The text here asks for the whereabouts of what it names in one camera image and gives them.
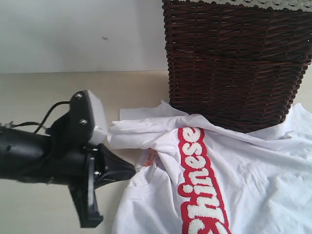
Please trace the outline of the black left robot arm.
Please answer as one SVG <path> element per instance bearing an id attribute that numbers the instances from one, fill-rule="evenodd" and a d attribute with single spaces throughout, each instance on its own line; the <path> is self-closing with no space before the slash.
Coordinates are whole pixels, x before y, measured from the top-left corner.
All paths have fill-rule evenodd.
<path id="1" fill-rule="evenodd" d="M 96 228 L 103 221 L 96 189 L 129 180 L 136 170 L 104 145 L 108 127 L 99 98 L 82 90 L 66 103 L 68 112 L 43 135 L 22 131 L 20 125 L 1 126 L 0 176 L 22 183 L 66 185 L 80 226 Z"/>

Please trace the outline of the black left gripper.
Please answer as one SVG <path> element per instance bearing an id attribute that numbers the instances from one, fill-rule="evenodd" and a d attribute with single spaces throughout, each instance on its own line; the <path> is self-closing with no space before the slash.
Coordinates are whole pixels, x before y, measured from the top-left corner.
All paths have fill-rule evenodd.
<path id="1" fill-rule="evenodd" d="M 101 144 L 108 132 L 101 100 L 90 90 L 75 93 L 69 114 L 45 132 L 52 141 L 47 166 L 58 183 L 68 186 L 81 228 L 96 228 L 103 216 L 98 211 L 95 188 L 129 180 L 136 174 L 133 164 Z M 90 144 L 100 144 L 96 155 Z"/>

